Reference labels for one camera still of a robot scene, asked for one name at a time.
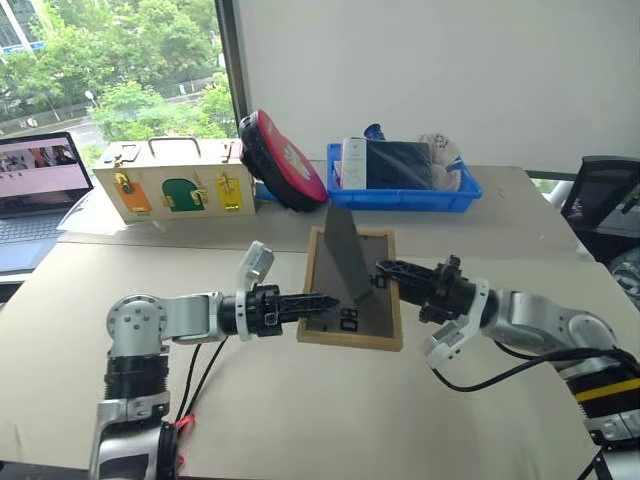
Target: black cable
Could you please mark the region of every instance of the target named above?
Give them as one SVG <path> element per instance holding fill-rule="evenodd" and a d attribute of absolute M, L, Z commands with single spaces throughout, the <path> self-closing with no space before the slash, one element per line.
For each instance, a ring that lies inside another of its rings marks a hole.
<path fill-rule="evenodd" d="M 582 471 L 580 476 L 577 478 L 577 480 L 585 480 L 589 476 L 593 468 L 596 466 L 596 458 L 598 458 L 598 455 L 600 455 L 601 453 L 602 453 L 602 449 L 598 450 L 598 453 L 596 453 L 596 455 L 591 459 L 589 464 L 586 467 L 584 467 L 584 470 Z"/>
<path fill-rule="evenodd" d="M 597 348 L 573 348 L 570 350 L 560 350 L 557 352 L 551 352 L 544 355 L 540 355 L 534 358 L 533 360 L 529 360 L 525 363 L 517 365 L 507 370 L 506 372 L 502 372 L 501 374 L 496 375 L 495 377 L 485 380 L 484 382 L 478 383 L 476 385 L 470 385 L 468 387 L 460 387 L 458 385 L 454 385 L 453 383 L 449 382 L 446 378 L 444 378 L 438 370 L 436 370 L 435 368 L 433 368 L 432 370 L 435 376 L 438 378 L 438 380 L 444 383 L 451 390 L 455 390 L 456 392 L 476 392 L 478 390 L 482 390 L 483 388 L 487 388 L 492 385 L 495 385 L 496 383 L 501 382 L 502 380 L 506 380 L 507 378 L 512 377 L 516 373 L 520 373 L 525 370 L 528 370 L 531 367 L 540 365 L 543 362 L 584 360 L 587 358 L 594 358 L 594 357 L 615 358 L 616 360 L 624 364 L 626 367 L 631 369 L 631 371 L 636 377 L 640 377 L 640 368 L 638 367 L 638 363 L 636 362 L 633 355 L 620 349 L 600 350 Z"/>
<path fill-rule="evenodd" d="M 193 377 L 193 369 L 196 365 L 196 359 L 198 358 L 200 347 L 202 347 L 201 343 L 196 345 L 196 348 L 193 350 L 193 355 L 191 355 L 189 373 L 187 374 L 187 383 L 184 386 L 184 393 L 182 394 L 182 402 L 180 402 L 180 408 L 178 409 L 178 414 L 176 415 L 176 422 L 182 418 L 182 412 L 184 410 L 184 407 L 187 405 L 187 398 L 189 397 L 189 390 L 191 389 L 191 377 Z"/>
<path fill-rule="evenodd" d="M 220 354 L 220 350 L 222 350 L 222 347 L 224 347 L 224 344 L 227 343 L 228 339 L 229 337 L 225 338 L 222 342 L 220 342 L 220 345 L 218 345 L 218 348 L 213 354 L 213 357 L 211 357 L 211 360 L 209 360 L 209 364 L 207 365 L 207 368 L 205 368 L 204 373 L 202 374 L 202 377 L 200 377 L 200 381 L 198 382 L 196 391 L 193 392 L 193 396 L 191 397 L 191 401 L 189 402 L 187 411 L 184 412 L 185 416 L 193 412 L 193 408 L 195 407 L 196 401 L 198 400 L 198 395 L 200 395 L 200 390 L 202 390 L 202 387 L 204 386 L 204 382 L 206 381 L 207 376 L 209 375 L 209 371 L 211 370 L 211 367 L 213 367 L 213 363 L 216 361 L 216 358 L 218 358 L 218 355 Z"/>
<path fill-rule="evenodd" d="M 515 350 L 511 350 L 509 347 L 500 343 L 497 340 L 494 340 L 493 343 L 495 343 L 498 346 L 498 348 L 502 350 L 504 353 L 511 355 L 512 357 L 516 357 L 521 360 L 533 360 L 534 358 L 538 358 L 535 355 L 526 355 L 524 353 L 519 353 L 519 352 L 516 352 Z"/>

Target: laptop screen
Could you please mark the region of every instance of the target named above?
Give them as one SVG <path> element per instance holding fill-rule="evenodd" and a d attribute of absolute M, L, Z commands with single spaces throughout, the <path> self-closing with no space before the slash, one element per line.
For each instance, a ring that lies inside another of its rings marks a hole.
<path fill-rule="evenodd" d="M 0 216 L 68 209 L 91 188 L 68 133 L 0 140 Z"/>

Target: black office chair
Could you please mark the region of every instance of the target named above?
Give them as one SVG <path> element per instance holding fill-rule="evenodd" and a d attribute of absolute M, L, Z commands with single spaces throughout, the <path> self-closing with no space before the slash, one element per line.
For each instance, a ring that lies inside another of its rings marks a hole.
<path fill-rule="evenodd" d="M 637 204 L 638 195 L 630 194 L 639 182 L 639 158 L 583 157 L 562 215 L 574 230 L 596 229 L 621 203 L 623 214 Z"/>

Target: blue plastic tray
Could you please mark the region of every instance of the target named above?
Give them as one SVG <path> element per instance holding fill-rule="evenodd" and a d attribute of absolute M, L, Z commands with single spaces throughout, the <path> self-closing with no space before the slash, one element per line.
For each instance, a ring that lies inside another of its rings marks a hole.
<path fill-rule="evenodd" d="M 467 166 L 460 162 L 456 167 L 462 174 L 460 190 L 342 190 L 338 186 L 338 174 L 334 163 L 339 162 L 342 145 L 327 145 L 327 191 L 333 205 L 351 210 L 419 210 L 431 212 L 464 212 L 482 196 L 482 188 L 471 176 Z"/>

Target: building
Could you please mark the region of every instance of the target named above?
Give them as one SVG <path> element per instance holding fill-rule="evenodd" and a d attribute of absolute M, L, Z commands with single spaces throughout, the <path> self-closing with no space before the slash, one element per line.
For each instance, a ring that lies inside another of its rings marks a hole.
<path fill-rule="evenodd" d="M 27 42 L 38 43 L 38 39 L 31 33 L 30 23 L 36 15 L 30 0 L 1 0 L 0 1 L 0 47 L 4 53 L 23 50 L 20 33 L 24 33 Z"/>

